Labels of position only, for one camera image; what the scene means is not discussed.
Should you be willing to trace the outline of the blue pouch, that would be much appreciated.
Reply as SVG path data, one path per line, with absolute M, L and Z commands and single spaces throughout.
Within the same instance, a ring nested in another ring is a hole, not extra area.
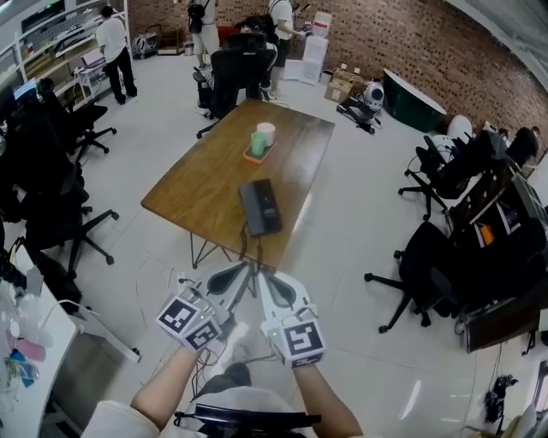
M 10 353 L 8 368 L 10 375 L 19 378 L 25 388 L 29 388 L 39 379 L 37 366 L 17 350 Z

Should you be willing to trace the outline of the white desk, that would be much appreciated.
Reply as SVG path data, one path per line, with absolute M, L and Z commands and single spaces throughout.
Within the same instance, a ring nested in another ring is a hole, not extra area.
M 70 316 L 45 284 L 31 306 L 34 310 L 30 322 L 24 323 L 23 328 L 29 330 L 32 342 L 45 343 L 45 359 L 26 362 L 27 366 L 34 365 L 38 370 L 38 380 L 30 387 L 15 376 L 8 379 L 8 389 L 0 390 L 0 438 L 39 438 L 58 371 L 77 335 L 101 338 L 127 360 L 136 364 L 140 361 L 140 355 L 104 326 L 96 313 L 89 311 L 85 316 Z

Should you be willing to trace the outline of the black floor case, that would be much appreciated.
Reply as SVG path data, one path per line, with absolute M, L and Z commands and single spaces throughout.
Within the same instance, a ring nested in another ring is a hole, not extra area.
M 378 118 L 380 111 L 371 109 L 358 98 L 346 98 L 337 106 L 337 112 L 349 118 L 358 128 L 371 135 L 383 128 Z

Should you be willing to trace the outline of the person's white shoe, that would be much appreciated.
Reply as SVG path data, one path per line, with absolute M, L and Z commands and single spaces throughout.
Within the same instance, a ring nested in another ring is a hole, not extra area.
M 215 370 L 224 372 L 226 368 L 235 363 L 244 363 L 249 358 L 247 323 L 237 323 L 218 356 Z

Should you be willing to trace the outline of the white wheel-shaped device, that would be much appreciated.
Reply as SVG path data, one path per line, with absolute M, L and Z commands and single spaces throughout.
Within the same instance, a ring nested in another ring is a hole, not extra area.
M 138 34 L 132 41 L 133 59 L 145 59 L 158 53 L 158 33 L 146 32 Z

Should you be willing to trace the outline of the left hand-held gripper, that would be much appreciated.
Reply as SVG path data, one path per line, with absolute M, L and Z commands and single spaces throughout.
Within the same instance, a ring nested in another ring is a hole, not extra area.
M 223 305 L 237 305 L 252 277 L 250 263 L 228 263 L 215 268 L 208 280 L 208 298 L 195 285 L 170 296 L 155 318 L 173 340 L 193 352 L 201 352 L 225 335 L 233 313 Z

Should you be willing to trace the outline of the white water dispenser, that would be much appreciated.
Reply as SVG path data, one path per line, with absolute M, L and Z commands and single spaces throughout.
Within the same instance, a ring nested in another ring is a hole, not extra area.
M 317 12 L 312 21 L 311 30 L 307 32 L 306 43 L 301 59 L 299 81 L 315 85 L 319 82 L 324 70 L 325 57 L 329 45 L 329 32 L 332 15 Z

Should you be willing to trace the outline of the cardboard boxes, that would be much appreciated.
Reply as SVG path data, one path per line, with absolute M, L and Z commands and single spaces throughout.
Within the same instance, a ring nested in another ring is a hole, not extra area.
M 360 75 L 360 70 L 349 70 L 348 65 L 342 63 L 340 67 L 331 70 L 324 98 L 339 104 L 349 97 L 357 97 L 365 88 L 366 80 Z

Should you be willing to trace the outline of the orange tray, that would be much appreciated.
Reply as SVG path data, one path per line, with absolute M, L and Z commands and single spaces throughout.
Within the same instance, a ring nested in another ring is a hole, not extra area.
M 253 154 L 253 147 L 250 145 L 243 153 L 243 158 L 248 160 L 251 163 L 260 165 L 265 161 L 265 159 L 271 153 L 271 150 L 274 148 L 274 146 L 275 144 L 272 144 L 271 146 L 266 146 L 261 154 L 255 155 Z

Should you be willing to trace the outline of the wooden crate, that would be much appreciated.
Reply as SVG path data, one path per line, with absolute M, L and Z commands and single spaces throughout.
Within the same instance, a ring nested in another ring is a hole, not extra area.
M 175 30 L 162 31 L 158 39 L 158 55 L 181 55 L 184 52 L 185 37 L 185 30 L 181 27 Z

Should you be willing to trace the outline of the white shelving rack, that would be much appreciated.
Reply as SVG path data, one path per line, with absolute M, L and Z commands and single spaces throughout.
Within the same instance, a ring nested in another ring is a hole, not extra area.
M 128 0 L 0 0 L 0 88 L 50 78 L 63 104 L 85 104 L 74 71 L 98 48 L 95 33 L 106 5 L 129 41 Z

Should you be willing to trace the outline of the white dome pet carrier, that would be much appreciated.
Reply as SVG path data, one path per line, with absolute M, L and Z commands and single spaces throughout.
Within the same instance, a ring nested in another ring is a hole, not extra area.
M 372 110 L 381 110 L 384 105 L 384 87 L 379 80 L 371 80 L 364 91 L 364 102 Z

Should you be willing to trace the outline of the person's right forearm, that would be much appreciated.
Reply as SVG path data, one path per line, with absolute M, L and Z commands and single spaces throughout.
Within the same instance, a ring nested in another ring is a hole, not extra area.
M 313 425 L 318 438 L 355 438 L 363 431 L 354 413 L 339 399 L 315 365 L 294 369 L 308 415 L 321 416 Z

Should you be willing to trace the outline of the person's white shirt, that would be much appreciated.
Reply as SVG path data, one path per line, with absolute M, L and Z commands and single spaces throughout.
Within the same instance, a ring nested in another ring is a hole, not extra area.
M 295 410 L 276 393 L 255 387 L 229 388 L 220 393 L 200 396 L 188 407 L 195 412 L 198 404 L 234 410 L 293 413 Z M 204 424 L 194 418 L 183 418 L 176 426 L 163 429 L 129 405 L 103 400 L 96 406 L 81 438 L 206 438 L 200 428 Z

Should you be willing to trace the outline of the dark cluttered desk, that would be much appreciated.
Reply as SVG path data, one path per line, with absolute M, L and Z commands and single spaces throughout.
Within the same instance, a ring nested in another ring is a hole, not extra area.
M 459 306 L 517 298 L 548 276 L 548 212 L 511 167 L 482 175 L 449 219 L 456 267 L 447 278 Z

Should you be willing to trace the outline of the wooden table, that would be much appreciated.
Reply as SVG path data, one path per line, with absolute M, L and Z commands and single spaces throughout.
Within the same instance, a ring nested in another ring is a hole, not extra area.
M 275 126 L 275 144 L 266 159 L 256 164 L 245 159 L 244 153 L 261 122 Z M 246 255 L 276 268 L 334 128 L 330 121 L 249 98 L 199 139 L 141 205 L 191 235 L 237 253 L 245 221 L 239 187 L 268 179 L 283 228 L 276 234 L 249 239 Z

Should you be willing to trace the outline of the person's dark trouser leg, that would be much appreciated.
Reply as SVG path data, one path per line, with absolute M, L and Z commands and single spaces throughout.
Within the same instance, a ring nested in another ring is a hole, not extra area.
M 196 394 L 199 398 L 205 394 L 217 394 L 230 388 L 251 387 L 251 375 L 246 364 L 236 362 L 226 368 L 226 370 L 208 380 L 204 387 Z

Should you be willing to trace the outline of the small white table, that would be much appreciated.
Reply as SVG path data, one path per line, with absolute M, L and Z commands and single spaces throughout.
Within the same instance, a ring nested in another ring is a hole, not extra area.
M 104 70 L 105 66 L 106 62 L 100 60 L 96 65 L 83 66 L 74 71 L 74 79 L 81 88 L 86 104 L 110 89 L 108 75 Z

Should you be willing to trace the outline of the white cup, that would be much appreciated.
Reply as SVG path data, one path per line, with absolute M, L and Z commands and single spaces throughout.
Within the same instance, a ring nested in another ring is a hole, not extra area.
M 265 136 L 266 145 L 268 147 L 273 146 L 276 138 L 275 125 L 269 122 L 261 122 L 256 128 L 258 133 L 262 133 Z

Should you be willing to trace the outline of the person's black chest harness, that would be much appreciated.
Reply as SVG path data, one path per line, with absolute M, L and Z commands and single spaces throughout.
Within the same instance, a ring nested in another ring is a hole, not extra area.
M 320 415 L 305 412 L 234 410 L 198 404 L 194 413 L 175 413 L 174 425 L 197 420 L 207 438 L 305 438 L 302 429 L 321 423 Z

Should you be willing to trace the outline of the black box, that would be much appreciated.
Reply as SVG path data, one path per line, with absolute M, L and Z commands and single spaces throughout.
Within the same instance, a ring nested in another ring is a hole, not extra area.
M 259 236 L 280 232 L 283 229 L 282 218 L 277 207 L 277 201 L 272 189 L 271 180 L 264 179 L 250 182 L 254 183 L 258 194 L 264 224 L 264 232 Z

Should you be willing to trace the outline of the black office chair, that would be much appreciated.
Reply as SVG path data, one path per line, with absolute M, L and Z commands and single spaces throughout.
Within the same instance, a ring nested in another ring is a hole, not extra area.
M 68 276 L 76 277 L 82 243 L 114 258 L 96 244 L 89 232 L 119 215 L 113 210 L 85 221 L 91 211 L 79 168 L 70 162 L 55 126 L 44 114 L 12 115 L 6 120 L 6 148 L 0 153 L 0 218 L 25 223 L 27 246 L 38 251 L 72 243 Z
M 420 169 L 406 169 L 404 175 L 415 181 L 415 186 L 401 187 L 400 195 L 405 192 L 418 192 L 426 200 L 426 213 L 423 219 L 428 221 L 432 215 L 432 202 L 436 202 L 442 212 L 448 207 L 445 199 L 458 199 L 467 189 L 470 180 L 493 169 L 496 162 L 506 158 L 506 140 L 500 134 L 482 130 L 479 135 L 465 135 L 467 141 L 457 137 L 449 143 L 437 145 L 433 135 L 424 135 L 424 147 L 415 148 L 420 160 Z
M 89 146 L 102 150 L 104 154 L 110 153 L 110 149 L 101 144 L 98 138 L 106 133 L 115 135 L 117 130 L 108 127 L 102 131 L 95 131 L 95 122 L 106 115 L 108 111 L 106 107 L 90 103 L 74 109 L 73 101 L 63 107 L 54 92 L 54 83 L 50 78 L 40 80 L 37 90 L 64 150 L 69 155 L 78 152 L 77 163 L 82 159 Z
M 277 51 L 267 47 L 263 33 L 232 33 L 225 48 L 211 56 L 208 69 L 196 68 L 193 79 L 198 86 L 198 107 L 204 117 L 219 121 L 233 108 L 241 90 L 246 97 L 262 101 L 261 82 L 273 66 Z
M 402 291 L 402 301 L 390 321 L 378 328 L 384 334 L 396 324 L 408 305 L 431 324 L 429 310 L 456 317 L 495 302 L 527 293 L 548 270 L 548 235 L 541 221 L 528 218 L 516 231 L 483 248 L 459 248 L 440 229 L 422 223 L 406 248 L 394 252 L 399 261 L 397 280 L 373 273 L 375 281 Z

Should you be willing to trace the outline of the pink bottle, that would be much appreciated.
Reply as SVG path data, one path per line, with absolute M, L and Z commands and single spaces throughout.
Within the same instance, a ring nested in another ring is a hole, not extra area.
M 45 348 L 26 339 L 17 339 L 15 349 L 28 359 L 44 362 L 46 358 Z

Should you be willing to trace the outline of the person's left forearm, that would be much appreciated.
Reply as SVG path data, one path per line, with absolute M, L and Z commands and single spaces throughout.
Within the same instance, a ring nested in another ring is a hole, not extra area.
M 130 406 L 162 431 L 182 399 L 199 354 L 180 347 L 132 398 Z

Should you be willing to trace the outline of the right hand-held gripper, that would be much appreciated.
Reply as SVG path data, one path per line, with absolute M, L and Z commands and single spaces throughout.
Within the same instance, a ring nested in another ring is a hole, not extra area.
M 266 318 L 260 328 L 275 357 L 290 369 L 319 362 L 326 344 L 305 286 L 280 271 L 260 271 L 258 281 Z

